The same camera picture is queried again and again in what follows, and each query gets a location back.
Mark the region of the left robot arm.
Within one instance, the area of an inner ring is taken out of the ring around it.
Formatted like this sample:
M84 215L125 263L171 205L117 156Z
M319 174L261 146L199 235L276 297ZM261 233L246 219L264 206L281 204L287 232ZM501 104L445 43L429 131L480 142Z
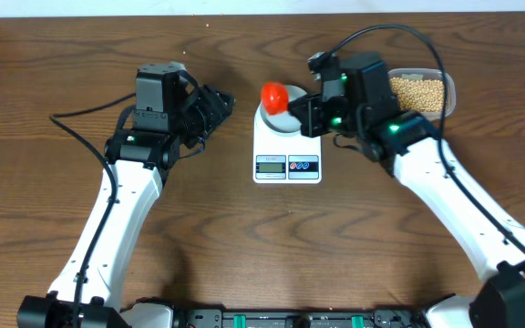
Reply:
M159 301L121 308L131 255L149 210L186 147L205 149L231 114L234 96L200 85L179 62L146 64L136 75L135 104L118 116L104 150L98 197L62 272L44 297L27 296L20 327L175 327L181 321Z

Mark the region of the light blue round bowl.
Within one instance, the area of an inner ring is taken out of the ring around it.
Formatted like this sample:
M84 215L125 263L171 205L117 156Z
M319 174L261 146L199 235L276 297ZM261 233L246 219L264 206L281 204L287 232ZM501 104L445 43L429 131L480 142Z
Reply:
M307 95L307 92L304 91L300 87L296 87L293 85L285 85L285 86L289 94L289 103L291 101L294 101L300 97ZM293 116L289 112L289 110L287 110L286 112L280 115L270 116L265 112L263 104L262 102L260 102L257 112L262 120L262 124L265 127L272 130L273 132L283 133L283 134L293 134L293 133L300 132L301 122L295 116Z

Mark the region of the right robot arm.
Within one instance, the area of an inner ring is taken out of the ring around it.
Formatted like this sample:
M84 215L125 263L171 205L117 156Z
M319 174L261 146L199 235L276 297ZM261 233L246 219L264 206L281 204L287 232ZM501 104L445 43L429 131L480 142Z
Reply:
M288 105L306 137L336 132L379 163L439 218L471 261L483 287L422 311L429 327L525 327L525 227L468 174L426 118L401 110L377 53L308 61L321 91Z

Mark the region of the red plastic measuring scoop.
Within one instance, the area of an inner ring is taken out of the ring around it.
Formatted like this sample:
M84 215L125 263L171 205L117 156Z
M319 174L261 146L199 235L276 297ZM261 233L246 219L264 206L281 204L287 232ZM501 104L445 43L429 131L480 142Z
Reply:
M261 90L261 102L265 112L270 116L286 112L289 103L286 86L277 82L265 83Z

